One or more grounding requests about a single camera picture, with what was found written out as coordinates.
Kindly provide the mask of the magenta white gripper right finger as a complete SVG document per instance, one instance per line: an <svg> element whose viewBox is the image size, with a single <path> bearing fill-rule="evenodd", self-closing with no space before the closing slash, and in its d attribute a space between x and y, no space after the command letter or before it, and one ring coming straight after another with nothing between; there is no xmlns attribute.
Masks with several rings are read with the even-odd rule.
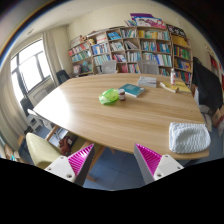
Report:
<svg viewBox="0 0 224 224"><path fill-rule="evenodd" d="M183 166L170 155L160 155L140 144L134 145L134 156L145 184L152 183L183 169Z"/></svg>

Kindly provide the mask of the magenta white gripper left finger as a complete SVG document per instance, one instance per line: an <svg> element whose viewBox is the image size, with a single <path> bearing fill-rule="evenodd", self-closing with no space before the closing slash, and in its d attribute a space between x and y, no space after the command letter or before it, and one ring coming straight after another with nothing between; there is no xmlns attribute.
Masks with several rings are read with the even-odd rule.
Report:
<svg viewBox="0 0 224 224"><path fill-rule="evenodd" d="M78 150L70 156L59 156L46 171L82 186L88 174L95 148L93 144Z"/></svg>

